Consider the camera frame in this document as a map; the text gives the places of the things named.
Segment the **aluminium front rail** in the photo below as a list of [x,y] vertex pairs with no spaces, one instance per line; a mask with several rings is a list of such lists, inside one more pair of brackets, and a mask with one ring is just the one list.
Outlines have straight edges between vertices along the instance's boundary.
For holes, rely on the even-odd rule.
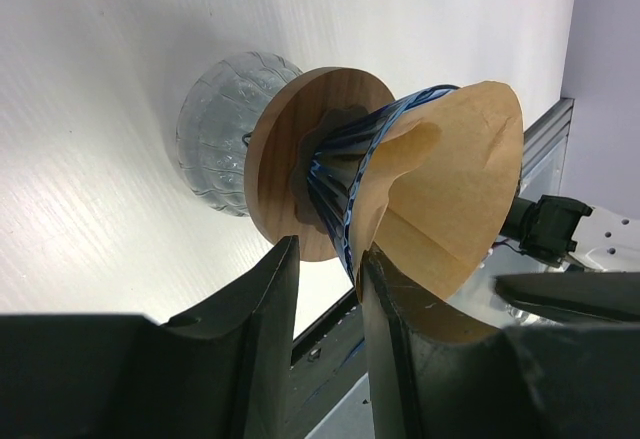
[[[573,102],[561,99],[525,133],[521,195],[529,200],[560,191]],[[492,293],[493,276],[541,272],[543,265],[498,247],[451,300],[455,307],[495,326],[532,324]],[[350,282],[316,279],[331,302],[293,340],[284,435],[287,438],[372,438],[374,422],[361,307]]]

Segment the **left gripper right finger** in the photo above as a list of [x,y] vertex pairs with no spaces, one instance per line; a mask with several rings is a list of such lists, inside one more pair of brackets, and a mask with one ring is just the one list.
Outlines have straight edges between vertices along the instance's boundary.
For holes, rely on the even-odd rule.
[[499,329],[450,306],[385,254],[361,295],[379,438],[635,438],[639,321]]

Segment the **blue glass dripper cone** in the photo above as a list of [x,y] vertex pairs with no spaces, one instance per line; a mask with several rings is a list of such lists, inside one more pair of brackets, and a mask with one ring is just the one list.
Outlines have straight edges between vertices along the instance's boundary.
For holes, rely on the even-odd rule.
[[457,89],[441,84],[398,99],[338,127],[314,151],[306,177],[309,197],[352,282],[357,272],[351,234],[354,204],[374,152],[403,115]]

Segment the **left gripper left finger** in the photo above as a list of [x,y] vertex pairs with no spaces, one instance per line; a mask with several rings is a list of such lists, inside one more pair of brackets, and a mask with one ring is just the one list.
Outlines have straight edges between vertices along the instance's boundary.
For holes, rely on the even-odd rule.
[[142,315],[5,315],[5,438],[280,438],[299,242],[158,324]]

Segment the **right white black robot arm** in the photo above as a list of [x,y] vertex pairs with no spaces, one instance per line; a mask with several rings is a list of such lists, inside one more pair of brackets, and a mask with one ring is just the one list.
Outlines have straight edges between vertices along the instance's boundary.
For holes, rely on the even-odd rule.
[[560,323],[639,319],[639,0],[574,0],[562,83],[574,106],[559,196],[514,200],[503,234],[546,273],[500,276]]

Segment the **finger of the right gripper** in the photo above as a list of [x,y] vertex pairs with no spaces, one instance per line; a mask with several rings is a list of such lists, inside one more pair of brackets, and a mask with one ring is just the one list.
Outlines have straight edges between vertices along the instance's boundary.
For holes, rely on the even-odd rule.
[[637,272],[501,275],[494,290],[508,304],[560,323],[637,323]]

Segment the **clear glass coffee server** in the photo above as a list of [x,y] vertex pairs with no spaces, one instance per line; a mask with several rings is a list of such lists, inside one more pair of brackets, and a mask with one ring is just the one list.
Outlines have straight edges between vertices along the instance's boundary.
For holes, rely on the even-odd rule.
[[218,212],[246,217],[244,167],[251,134],[277,93],[302,74],[284,57],[231,55],[191,87],[176,126],[178,166],[192,193]]

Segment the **brown paper coffee filter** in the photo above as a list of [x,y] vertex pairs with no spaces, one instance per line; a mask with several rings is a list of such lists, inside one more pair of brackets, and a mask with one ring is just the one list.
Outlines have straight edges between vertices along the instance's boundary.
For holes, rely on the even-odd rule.
[[442,300],[475,272],[498,237],[518,186],[521,106],[484,81],[426,103],[413,99],[364,169],[349,228],[355,287],[377,245],[396,268]]

